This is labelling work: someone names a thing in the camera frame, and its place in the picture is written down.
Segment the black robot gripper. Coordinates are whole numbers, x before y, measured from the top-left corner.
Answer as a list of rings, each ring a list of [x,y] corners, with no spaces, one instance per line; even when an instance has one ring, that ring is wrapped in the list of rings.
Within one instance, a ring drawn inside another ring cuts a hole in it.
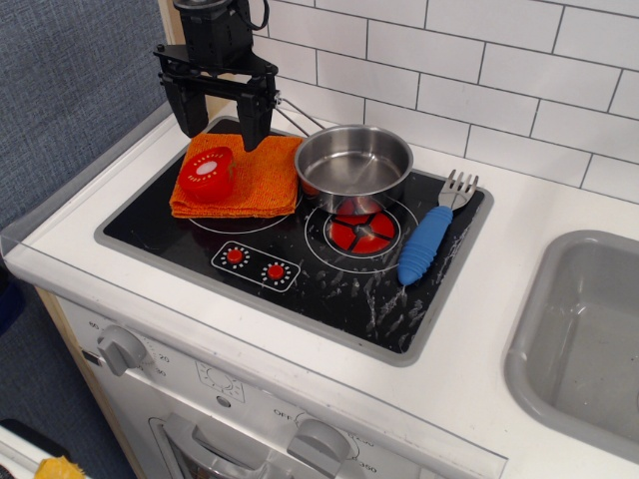
[[[206,96],[236,100],[244,150],[252,152],[270,134],[279,90],[278,68],[253,52],[256,24],[247,1],[175,1],[185,43],[158,46],[161,84],[182,132],[189,138],[209,123]]]

